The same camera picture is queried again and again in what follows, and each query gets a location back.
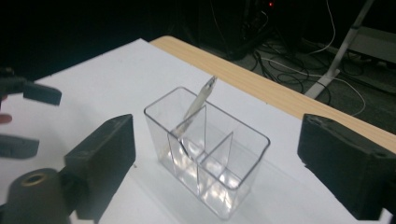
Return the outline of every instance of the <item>black cable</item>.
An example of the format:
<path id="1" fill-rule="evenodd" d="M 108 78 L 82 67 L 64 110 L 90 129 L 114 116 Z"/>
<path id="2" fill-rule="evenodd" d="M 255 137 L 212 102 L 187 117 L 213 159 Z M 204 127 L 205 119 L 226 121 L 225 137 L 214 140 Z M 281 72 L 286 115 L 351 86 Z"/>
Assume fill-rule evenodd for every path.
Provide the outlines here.
<path id="1" fill-rule="evenodd" d="M 281 77 L 290 77 L 292 80 L 296 81 L 296 83 L 293 83 L 292 80 L 284 80 L 284 79 L 282 80 Z M 297 77 L 294 77 L 294 76 L 291 75 L 291 74 L 283 73 L 283 74 L 277 75 L 276 78 L 277 78 L 277 80 L 279 81 L 279 84 L 290 84 L 290 85 L 299 84 L 300 87 L 301 87 L 299 93 L 303 93 L 303 92 L 304 92 L 304 85 L 303 85 L 303 82 L 300 81 L 300 79 L 298 79 Z"/>
<path id="2" fill-rule="evenodd" d="M 351 80 L 351 81 L 354 81 L 354 82 L 356 82 L 356 83 L 358 83 L 358 84 L 361 84 L 362 86 L 371 88 L 371 89 L 373 89 L 373 90 L 375 90 L 375 91 L 380 91 L 380 92 L 385 93 L 385 94 L 390 95 L 390 96 L 396 96 L 396 92 L 383 90 L 383 89 L 381 89 L 381 88 L 378 88 L 378 87 L 375 86 L 375 85 L 372 85 L 372 84 L 370 84 L 370 83 L 368 83 L 368 82 L 362 81 L 362 80 L 357 79 L 357 78 L 355 78 L 355 77 L 349 76 L 349 75 L 347 75 L 347 74 L 345 74 L 345 73 L 340 73 L 340 74 L 341 74 L 343 77 L 345 77 L 345 78 L 347 78 L 347 79 L 349 79 L 349 80 Z"/>
<path id="3" fill-rule="evenodd" d="M 262 63 L 262 56 L 258 51 L 254 51 L 254 55 L 259 63 L 260 68 L 262 69 L 262 75 L 273 80 L 274 82 L 279 82 L 276 77 L 273 76 L 273 74 L 268 71 L 268 69 L 264 66 Z"/>
<path id="4" fill-rule="evenodd" d="M 275 61 L 275 58 L 277 58 L 278 56 L 274 56 L 274 57 L 272 57 L 272 58 L 270 58 L 270 60 L 271 61 Z M 283 57 L 283 59 L 286 59 L 286 60 L 288 60 L 290 63 L 292 63 L 292 64 L 294 64 L 295 66 L 298 66 L 298 67 L 300 67 L 300 70 L 297 70 L 297 69 L 295 69 L 295 70 L 297 70 L 297 71 L 299 71 L 299 72 L 303 72 L 304 70 L 306 71 L 306 69 L 304 68 L 304 63 L 303 63 L 303 61 L 301 61 L 301 60 L 299 60 L 299 59 L 297 59 L 297 58 L 291 58 L 290 56 L 288 56 L 288 55 L 282 55 L 282 57 Z M 277 68 L 276 66 L 274 66 L 273 64 L 271 64 L 271 61 L 268 61 L 268 64 L 272 67 L 272 68 L 274 68 L 276 71 L 278 71 L 278 72 L 282 72 L 282 73 L 289 73 L 289 74 L 295 74 L 295 73 L 297 73 L 297 72 L 291 72 L 288 68 L 286 68 L 286 69 L 288 69 L 287 71 L 285 71 L 285 70 L 282 70 L 282 69 L 280 69 L 280 68 Z"/>
<path id="5" fill-rule="evenodd" d="M 253 58 L 254 58 L 254 61 L 255 61 L 255 63 L 254 63 L 254 65 L 253 65 L 253 67 L 249 69 L 249 71 L 251 71 L 251 72 L 252 72 L 252 71 L 254 71 L 254 69 L 256 69 L 256 67 L 257 67 L 257 64 L 259 64 L 259 59 L 258 59 L 258 58 L 256 58 L 256 56 L 254 56 L 254 52 L 252 52 L 251 54 L 252 54 L 252 56 L 253 56 Z"/>

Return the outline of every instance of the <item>floor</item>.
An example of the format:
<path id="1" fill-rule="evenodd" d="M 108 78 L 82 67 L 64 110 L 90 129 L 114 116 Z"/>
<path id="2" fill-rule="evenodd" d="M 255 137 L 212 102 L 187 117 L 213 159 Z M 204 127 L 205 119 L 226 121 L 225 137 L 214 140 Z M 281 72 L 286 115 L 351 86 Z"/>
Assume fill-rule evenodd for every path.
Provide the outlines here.
<path id="1" fill-rule="evenodd" d="M 233 63 L 305 93 L 327 72 L 337 51 L 323 48 L 303 40 L 295 55 L 290 56 L 282 41 L 273 35 Z M 337 79 L 317 100 L 396 134 L 396 69 L 353 52 L 345 55 L 339 69 Z"/>

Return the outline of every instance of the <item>dark background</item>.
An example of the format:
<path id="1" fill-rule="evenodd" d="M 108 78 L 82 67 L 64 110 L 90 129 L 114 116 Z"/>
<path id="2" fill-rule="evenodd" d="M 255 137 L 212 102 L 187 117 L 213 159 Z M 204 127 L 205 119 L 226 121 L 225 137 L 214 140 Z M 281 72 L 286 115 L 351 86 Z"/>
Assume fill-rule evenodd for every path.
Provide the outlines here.
<path id="1" fill-rule="evenodd" d="M 307 1 L 276 0 L 287 3 L 277 19 L 282 29 L 303 29 L 288 33 L 285 38 L 301 38 L 326 42 L 332 28 L 326 2 L 313 1 L 311 11 L 301 11 Z M 362 0 L 329 0 L 337 26 L 334 45 L 339 45 L 356 18 Z M 212 0 L 220 28 L 230 46 L 240 42 L 245 0 Z M 255 1 L 267 4 L 269 1 Z M 202 39 L 219 43 L 219 32 L 210 19 L 210 1 L 145 0 L 145 1 L 1 1 L 0 66 L 11 66 L 19 76 L 36 80 L 81 63 L 137 38 L 147 41 L 162 35 L 173 35 L 200 46 Z M 393 0 L 377 0 L 368 24 L 381 29 L 396 29 Z M 301 23 L 304 17 L 308 21 Z"/>

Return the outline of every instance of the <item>white cable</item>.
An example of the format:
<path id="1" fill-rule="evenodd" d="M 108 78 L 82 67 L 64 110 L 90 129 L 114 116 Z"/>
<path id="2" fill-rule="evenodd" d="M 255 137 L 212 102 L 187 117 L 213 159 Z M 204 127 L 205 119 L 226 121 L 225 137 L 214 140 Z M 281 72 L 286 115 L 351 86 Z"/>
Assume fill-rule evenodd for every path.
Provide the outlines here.
<path id="1" fill-rule="evenodd" d="M 327 4 L 327 9 L 329 10 L 330 20 L 332 21 L 332 40 L 331 40 L 330 43 L 329 43 L 326 47 L 324 47 L 323 49 L 318 49 L 318 50 L 312 51 L 312 52 L 310 52 L 310 53 L 307 53 L 307 55 L 311 55 L 311 54 L 314 54 L 314 53 L 318 53 L 318 52 L 321 52 L 321 51 L 327 49 L 329 46 L 332 45 L 332 42 L 333 42 L 334 39 L 335 39 L 335 25 L 334 25 L 334 20 L 332 19 L 332 11 L 330 10 L 329 0 L 326 0 L 326 4 Z"/>
<path id="2" fill-rule="evenodd" d="M 283 63 L 279 63 L 279 62 L 274 61 L 274 60 L 271 60 L 271 59 L 267 59 L 267 58 L 263 58 L 263 57 L 262 57 L 262 60 L 265 60 L 265 61 L 271 62 L 271 63 L 276 63 L 276 64 L 278 64 L 278 65 L 280 65 L 280 66 L 282 66 L 282 67 L 285 67 L 285 68 L 287 68 L 287 69 L 289 69 L 289 70 L 291 70 L 291 71 L 293 71 L 293 72 L 299 73 L 299 74 L 304 75 L 304 76 L 308 76 L 308 77 L 322 77 L 322 75 L 311 75 L 311 74 L 308 75 L 307 73 L 298 71 L 298 70 L 296 70 L 296 69 L 294 69 L 294 68 L 290 68 L 290 67 L 286 66 L 286 65 L 283 64 Z M 366 108 L 366 101 L 365 101 L 364 98 L 361 96 L 361 94 L 360 94 L 352 85 L 350 85 L 350 84 L 349 84 L 348 82 L 346 82 L 345 80 L 340 79 L 340 78 L 335 78 L 334 80 L 337 80 L 337 81 L 340 81 L 340 82 L 343 82 L 343 83 L 347 84 L 348 87 L 349 87 L 350 89 L 352 89 L 354 92 L 356 92 L 356 94 L 359 95 L 359 97 L 361 98 L 361 101 L 363 102 L 363 107 L 361 108 L 361 110 L 358 111 L 358 112 L 355 113 L 355 114 L 352 114 L 351 116 L 352 116 L 352 117 L 355 117 L 355 116 L 359 115 L 361 112 L 363 112 L 363 110 Z"/>

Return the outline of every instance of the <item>cable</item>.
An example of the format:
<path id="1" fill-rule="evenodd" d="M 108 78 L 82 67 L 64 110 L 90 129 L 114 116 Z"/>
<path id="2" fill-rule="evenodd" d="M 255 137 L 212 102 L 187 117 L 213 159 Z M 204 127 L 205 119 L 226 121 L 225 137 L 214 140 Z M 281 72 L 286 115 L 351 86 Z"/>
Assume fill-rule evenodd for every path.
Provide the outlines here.
<path id="1" fill-rule="evenodd" d="M 271 60 L 271 59 L 262 58 L 262 60 L 271 61 L 272 63 L 277 63 L 278 65 L 283 66 L 283 67 L 285 67 L 285 68 L 288 68 L 288 69 L 291 70 L 291 71 L 294 71 L 294 72 L 299 73 L 299 74 L 304 75 L 304 76 L 308 76 L 308 74 L 306 74 L 306 73 L 300 72 L 300 71 L 298 71 L 298 70 L 296 70 L 296 69 L 290 68 L 290 67 L 288 67 L 288 66 L 286 66 L 286 65 L 284 65 L 284 64 L 282 64 L 282 63 L 273 61 L 273 60 Z M 309 76 L 311 76 L 311 77 L 322 77 L 322 75 L 309 75 Z M 354 92 L 356 92 L 356 94 L 361 98 L 361 101 L 362 101 L 362 103 L 363 103 L 362 109 L 359 110 L 357 113 L 352 114 L 351 116 L 355 117 L 355 116 L 359 115 L 361 112 L 363 112 L 363 110 L 366 108 L 366 101 L 365 101 L 364 98 L 361 96 L 361 94 L 360 94 L 353 86 L 351 86 L 348 82 L 346 82 L 345 80 L 340 79 L 340 78 L 334 78 L 333 80 L 337 80 L 337 81 L 340 81 L 340 82 L 343 82 L 343 83 L 347 84 L 348 87 L 349 87 L 350 89 L 352 89 Z"/>
<path id="2" fill-rule="evenodd" d="M 318 50 L 312 51 L 312 52 L 310 52 L 310 53 L 307 53 L 307 55 L 314 54 L 314 53 L 318 53 L 318 52 L 321 52 L 321 51 L 327 49 L 329 46 L 332 45 L 332 42 L 333 42 L 334 39 L 335 39 L 335 25 L 334 25 L 334 20 L 332 19 L 332 11 L 330 10 L 329 0 L 326 0 L 326 5 L 327 5 L 327 9 L 328 9 L 328 11 L 329 11 L 330 20 L 331 20 L 331 22 L 332 22 L 332 40 L 330 41 L 330 43 L 329 43 L 326 47 L 324 47 L 324 48 L 322 48 L 322 49 L 318 49 Z"/>
<path id="3" fill-rule="evenodd" d="M 216 29 L 218 29 L 218 32 L 219 32 L 220 37 L 221 37 L 221 41 L 224 43 L 224 47 L 225 47 L 225 51 L 226 51 L 226 57 L 230 58 L 230 49 L 228 48 L 227 41 L 225 41 L 224 35 L 223 35 L 222 31 L 219 28 L 219 24 L 218 24 L 218 20 L 216 19 L 215 9 L 213 8 L 212 0 L 209 0 L 209 3 L 210 3 L 210 9 L 212 11 L 213 20 L 214 20 L 215 25 L 216 25 Z"/>
<path id="4" fill-rule="evenodd" d="M 396 92 L 383 90 L 383 89 L 381 89 L 381 88 L 378 88 L 378 87 L 375 86 L 375 85 L 372 85 L 372 84 L 370 84 L 370 83 L 368 83 L 368 82 L 359 80 L 359 79 L 357 79 L 357 78 L 355 78 L 355 77 L 352 77 L 352 76 L 347 75 L 347 74 L 344 74 L 344 73 L 341 73 L 341 75 L 342 75 L 343 77 L 346 77 L 346 78 L 349 79 L 349 80 L 352 80 L 352 81 L 354 81 L 354 82 L 356 82 L 356 83 L 359 83 L 359 84 L 361 84 L 362 86 L 371 88 L 371 89 L 373 89 L 373 90 L 375 90 L 375 91 L 380 91 L 380 92 L 385 93 L 385 94 L 390 95 L 390 96 L 396 96 Z"/>
<path id="5" fill-rule="evenodd" d="M 270 71 L 268 71 L 268 69 L 264 66 L 264 64 L 262 64 L 262 56 L 260 55 L 260 53 L 257 51 L 254 51 L 253 55 L 257 59 L 259 65 L 260 65 L 260 68 L 262 69 L 262 75 L 264 77 L 267 77 L 267 78 L 273 80 L 274 82 L 279 82 L 277 80 L 277 78 L 274 77 Z"/>

